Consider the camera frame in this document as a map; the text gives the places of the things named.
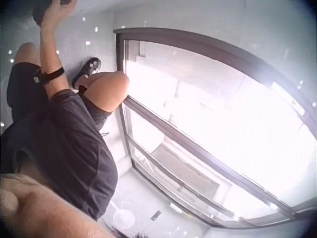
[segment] leg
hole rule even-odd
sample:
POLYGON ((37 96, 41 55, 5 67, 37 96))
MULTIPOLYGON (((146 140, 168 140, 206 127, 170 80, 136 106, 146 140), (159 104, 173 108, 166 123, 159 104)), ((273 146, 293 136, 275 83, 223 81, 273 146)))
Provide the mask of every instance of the leg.
POLYGON ((128 95, 129 78, 123 72, 98 73, 78 80, 84 96, 105 112, 114 112, 128 95))
POLYGON ((33 81, 38 69, 40 69, 40 54, 35 45, 23 44, 15 57, 7 89, 7 102, 12 107, 14 122, 33 111, 40 110, 48 103, 43 87, 33 81))
POLYGON ((35 45, 33 43, 25 43, 23 44, 18 53, 15 56, 15 63, 31 63, 37 66, 40 66, 40 53, 37 51, 35 45))

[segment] black t-shirt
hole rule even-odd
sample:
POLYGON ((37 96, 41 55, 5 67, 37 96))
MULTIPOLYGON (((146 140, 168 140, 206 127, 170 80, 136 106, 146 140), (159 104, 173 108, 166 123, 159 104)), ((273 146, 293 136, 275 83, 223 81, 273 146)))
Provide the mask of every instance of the black t-shirt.
POLYGON ((114 159, 81 98, 63 90, 47 110, 29 114, 1 137, 1 172, 18 169, 23 151, 50 188, 98 219, 113 197, 118 174, 114 159))

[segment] black sandal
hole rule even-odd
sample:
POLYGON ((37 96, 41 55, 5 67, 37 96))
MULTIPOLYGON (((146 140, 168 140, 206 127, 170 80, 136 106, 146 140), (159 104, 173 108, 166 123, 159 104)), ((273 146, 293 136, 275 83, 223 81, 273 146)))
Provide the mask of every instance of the black sandal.
POLYGON ((71 82, 71 86, 74 89, 78 89, 75 87, 76 82, 80 79, 81 76, 87 75, 91 76, 94 73, 97 73, 101 68, 101 61, 99 58, 94 57, 87 61, 87 63, 82 67, 82 69, 79 71, 79 73, 76 75, 76 77, 71 82))

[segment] black object in hand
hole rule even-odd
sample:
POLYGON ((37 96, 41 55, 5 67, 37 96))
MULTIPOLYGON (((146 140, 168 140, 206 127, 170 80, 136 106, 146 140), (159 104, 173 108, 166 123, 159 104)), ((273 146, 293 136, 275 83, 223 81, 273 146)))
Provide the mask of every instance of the black object in hand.
POLYGON ((61 5, 68 5, 71 0, 60 0, 61 5))

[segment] hand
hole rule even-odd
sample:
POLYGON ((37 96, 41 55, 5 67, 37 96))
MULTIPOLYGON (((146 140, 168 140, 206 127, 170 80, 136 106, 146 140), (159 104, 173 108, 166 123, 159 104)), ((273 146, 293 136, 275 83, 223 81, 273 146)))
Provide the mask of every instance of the hand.
POLYGON ((61 0, 52 0, 45 11, 41 23, 41 30, 54 31, 56 27, 74 10, 77 0, 71 0, 68 5, 61 5, 61 0))

